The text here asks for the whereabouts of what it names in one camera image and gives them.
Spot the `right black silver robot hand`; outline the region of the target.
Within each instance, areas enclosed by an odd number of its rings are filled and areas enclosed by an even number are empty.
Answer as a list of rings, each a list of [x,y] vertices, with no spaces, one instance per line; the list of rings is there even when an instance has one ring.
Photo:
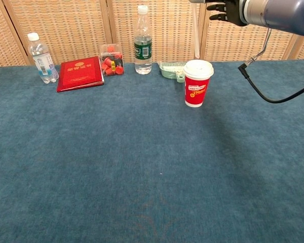
[[[192,4],[210,4],[207,11],[218,11],[219,14],[211,15],[210,21],[229,22],[236,26],[244,27],[248,23],[240,15],[240,1],[236,0],[189,0]]]

